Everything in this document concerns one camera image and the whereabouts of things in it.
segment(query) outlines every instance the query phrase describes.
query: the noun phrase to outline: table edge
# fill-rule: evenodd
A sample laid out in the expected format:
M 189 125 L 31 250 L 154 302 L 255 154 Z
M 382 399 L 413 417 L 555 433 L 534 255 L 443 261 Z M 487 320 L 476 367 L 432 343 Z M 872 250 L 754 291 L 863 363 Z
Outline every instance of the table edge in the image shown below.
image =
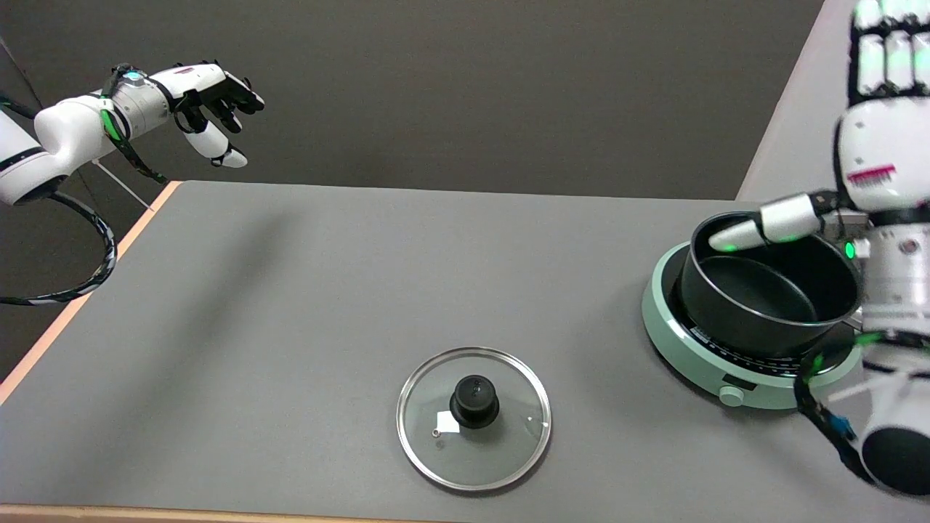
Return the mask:
M 178 189 L 181 181 L 171 181 L 162 189 L 162 192 L 145 210 L 142 216 L 133 224 L 126 236 L 119 242 L 116 258 L 129 249 L 142 230 L 152 221 L 155 213 L 165 204 L 167 199 Z M 4 404 L 16 387 L 22 382 L 39 359 L 46 353 L 48 347 L 59 337 L 68 323 L 81 310 L 90 294 L 69 302 L 63 311 L 55 318 L 48 329 L 39 337 L 38 341 L 29 349 L 29 352 L 20 360 L 19 364 L 10 372 L 9 376 L 0 382 L 0 406 Z M 65 523 L 75 518 L 82 518 L 87 523 L 414 523 L 413 521 L 393 521 L 385 519 L 349 519 L 343 517 L 319 516 L 284 516 L 271 514 L 245 514 L 234 512 L 202 512 L 175 509 L 153 508 L 119 508 L 119 507 L 93 507 L 93 506 L 46 506 L 31 504 L 0 503 L 0 523 Z
M 162 192 L 159 193 L 158 197 L 150 205 L 149 209 L 146 209 L 142 212 L 142 216 L 136 220 L 136 223 L 133 224 L 132 228 L 129 229 L 129 232 L 126 233 L 126 236 L 120 240 L 119 245 L 116 249 L 116 259 L 119 260 L 123 254 L 129 249 L 129 246 L 132 245 L 136 238 L 139 237 L 142 230 L 145 229 L 146 225 L 149 224 L 149 221 L 152 221 L 155 213 L 165 204 L 167 199 L 174 193 L 178 187 L 181 185 L 180 181 L 170 181 Z M 59 337 L 59 334 L 68 326 L 68 323 L 71 322 L 72 318 L 77 314 L 81 307 L 84 306 L 84 303 L 88 298 L 93 294 L 93 292 L 86 294 L 76 300 L 69 302 L 65 305 L 65 308 L 58 317 L 55 318 L 55 321 L 52 322 L 48 329 L 42 333 L 42 336 L 35 342 L 33 347 L 29 349 L 29 352 L 22 357 L 17 366 L 9 373 L 9 376 L 2 382 L 0 382 L 0 406 L 3 406 L 4 402 L 7 401 L 9 396 L 13 394 L 13 391 L 16 390 L 16 387 L 22 382 L 26 377 L 26 374 L 33 369 L 35 364 L 39 361 L 39 358 L 42 357 L 48 350 L 48 347 Z
M 0 504 L 0 523 L 428 523 L 155 508 Z

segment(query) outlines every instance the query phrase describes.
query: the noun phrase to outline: black pot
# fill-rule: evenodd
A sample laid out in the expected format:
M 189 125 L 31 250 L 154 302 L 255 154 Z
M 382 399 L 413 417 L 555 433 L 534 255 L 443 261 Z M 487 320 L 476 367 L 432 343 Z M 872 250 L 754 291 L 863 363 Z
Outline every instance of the black pot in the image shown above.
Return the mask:
M 708 244 L 751 218 L 730 212 L 697 227 L 679 279 L 682 303 L 705 334 L 744 355 L 802 355 L 858 308 L 858 272 L 819 235 L 727 253 Z

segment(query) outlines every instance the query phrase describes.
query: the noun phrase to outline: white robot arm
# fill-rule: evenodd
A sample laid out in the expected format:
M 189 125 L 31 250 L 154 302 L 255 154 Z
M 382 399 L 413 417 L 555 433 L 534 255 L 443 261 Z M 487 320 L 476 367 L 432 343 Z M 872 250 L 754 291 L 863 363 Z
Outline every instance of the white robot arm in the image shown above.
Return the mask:
M 710 244 L 729 252 L 790 242 L 820 231 L 820 217 L 838 209 L 868 214 L 857 343 L 870 420 L 857 436 L 810 395 L 822 355 L 805 359 L 795 395 L 857 476 L 930 503 L 930 1 L 860 0 L 850 37 L 849 107 L 833 140 L 837 190 L 762 205 Z
M 0 201 L 15 205 L 48 196 L 78 167 L 114 149 L 123 151 L 130 140 L 172 119 L 188 143 L 214 166 L 242 167 L 246 157 L 203 116 L 200 107 L 238 133 L 242 125 L 233 111 L 253 114 L 265 105 L 248 83 L 215 63 L 179 65 L 152 75 L 117 66 L 104 89 L 110 92 L 69 98 L 39 112 L 34 119 L 38 141 L 0 114 L 4 138 L 0 141 Z M 186 125 L 181 124 L 181 116 Z M 137 156 L 135 160 L 127 157 L 140 169 Z M 147 171 L 148 176 L 165 181 Z

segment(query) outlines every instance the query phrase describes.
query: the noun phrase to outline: glass pot lid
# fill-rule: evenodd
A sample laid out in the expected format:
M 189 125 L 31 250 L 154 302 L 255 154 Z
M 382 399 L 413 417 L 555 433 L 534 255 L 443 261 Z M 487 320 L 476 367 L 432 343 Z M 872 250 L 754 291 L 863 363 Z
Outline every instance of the glass pot lid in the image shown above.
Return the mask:
M 444 487 L 486 491 L 529 472 L 549 443 L 551 408 L 536 374 L 496 349 L 463 347 L 419 366 L 397 402 L 407 458 Z

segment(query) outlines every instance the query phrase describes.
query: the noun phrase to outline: gray table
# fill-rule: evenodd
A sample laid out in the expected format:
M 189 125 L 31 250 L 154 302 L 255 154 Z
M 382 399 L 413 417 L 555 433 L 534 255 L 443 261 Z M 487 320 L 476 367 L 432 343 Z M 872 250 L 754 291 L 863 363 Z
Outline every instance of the gray table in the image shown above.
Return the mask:
M 747 205 L 185 183 L 0 408 L 0 501 L 926 522 L 848 475 L 806 420 L 723 409 L 650 347 L 656 259 Z M 462 345 L 522 358 L 552 402 L 544 464 L 494 497 L 435 488 L 394 431 L 408 374 Z

